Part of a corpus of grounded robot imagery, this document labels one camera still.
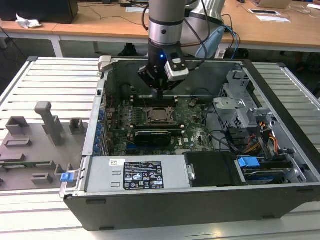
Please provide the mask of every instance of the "white sticker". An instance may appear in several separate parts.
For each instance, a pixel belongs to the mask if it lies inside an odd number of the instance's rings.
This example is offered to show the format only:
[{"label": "white sticker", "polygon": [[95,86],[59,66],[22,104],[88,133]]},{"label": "white sticker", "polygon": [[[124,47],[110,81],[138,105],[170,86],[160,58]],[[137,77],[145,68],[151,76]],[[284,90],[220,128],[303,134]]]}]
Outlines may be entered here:
[{"label": "white sticker", "polygon": [[110,166],[123,166],[125,161],[125,159],[110,159]]}]

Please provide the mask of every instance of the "power cable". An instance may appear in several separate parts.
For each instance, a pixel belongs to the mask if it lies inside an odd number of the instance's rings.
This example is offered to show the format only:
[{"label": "power cable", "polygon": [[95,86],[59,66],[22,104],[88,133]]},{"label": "power cable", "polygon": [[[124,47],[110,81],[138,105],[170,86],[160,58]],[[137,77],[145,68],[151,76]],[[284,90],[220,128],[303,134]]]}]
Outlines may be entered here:
[{"label": "power cable", "polygon": [[149,4],[147,4],[145,6],[145,8],[143,9],[143,12],[142,12],[142,19],[141,19],[141,22],[142,22],[142,26],[143,28],[146,30],[146,31],[149,31],[149,28],[146,26],[145,24],[145,14],[146,14],[146,11],[147,9],[149,8]]},{"label": "power cable", "polygon": [[15,45],[16,49],[19,50],[19,52],[21,53],[21,55],[27,60],[26,55],[21,51],[21,49],[17,46],[17,44],[13,41],[13,39],[6,33],[6,31],[0,26],[0,29],[2,30],[2,32],[8,37],[8,39],[13,42],[13,44]]},{"label": "power cable", "polygon": [[124,18],[124,17],[122,17],[122,16],[101,16],[99,13],[97,13],[91,6],[88,6],[95,14],[97,14],[99,17],[100,17],[100,20],[101,19],[110,19],[110,18],[120,18],[120,19],[123,19],[123,20],[126,20],[126,21],[128,21],[128,22],[130,22],[130,23],[132,23],[132,24],[135,24],[135,25],[139,25],[139,26],[142,26],[141,24],[139,24],[139,23],[136,23],[136,22],[133,22],[133,21],[130,21],[129,19],[126,19],[126,18]]}]

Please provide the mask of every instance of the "blue cable cord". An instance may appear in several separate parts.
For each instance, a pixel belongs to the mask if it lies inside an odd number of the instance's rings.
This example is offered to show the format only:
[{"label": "blue cable cord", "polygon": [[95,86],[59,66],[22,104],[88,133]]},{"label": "blue cable cord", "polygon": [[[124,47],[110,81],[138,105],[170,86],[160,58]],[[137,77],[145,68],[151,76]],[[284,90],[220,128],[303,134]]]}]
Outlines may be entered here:
[{"label": "blue cable cord", "polygon": [[237,40],[237,35],[235,34],[235,32],[230,28],[230,27],[228,27],[227,25],[224,25],[228,30],[229,30],[229,32],[234,36],[234,38],[235,38],[235,48],[234,48],[234,53],[233,53],[233,55],[232,55],[232,57],[231,57],[231,59],[234,59],[234,57],[236,56],[236,52],[237,52],[237,50],[238,50],[238,40]]}]

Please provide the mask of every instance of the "power supply label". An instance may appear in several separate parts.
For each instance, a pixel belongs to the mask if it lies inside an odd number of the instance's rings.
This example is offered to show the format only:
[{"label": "power supply label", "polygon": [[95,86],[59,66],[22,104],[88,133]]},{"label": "power supply label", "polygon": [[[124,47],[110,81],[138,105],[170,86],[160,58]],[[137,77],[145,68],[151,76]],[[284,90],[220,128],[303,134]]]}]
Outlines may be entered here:
[{"label": "power supply label", "polygon": [[164,176],[161,162],[125,162],[123,188],[125,190],[163,189]]}]

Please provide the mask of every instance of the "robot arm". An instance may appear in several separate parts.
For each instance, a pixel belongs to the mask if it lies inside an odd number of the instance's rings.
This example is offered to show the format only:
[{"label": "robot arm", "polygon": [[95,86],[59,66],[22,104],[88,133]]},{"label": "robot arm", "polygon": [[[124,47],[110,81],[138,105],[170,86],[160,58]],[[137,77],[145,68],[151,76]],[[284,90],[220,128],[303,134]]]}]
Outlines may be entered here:
[{"label": "robot arm", "polygon": [[[198,6],[190,13],[188,23],[202,41],[208,40],[208,27],[212,33],[223,24],[221,11],[224,3],[225,0],[199,0]],[[186,0],[149,0],[148,63],[140,68],[138,74],[156,90],[159,98],[189,74],[182,48],[186,47],[185,51],[192,54],[200,45],[185,23],[185,8]],[[221,38],[215,40],[216,47]]]}]

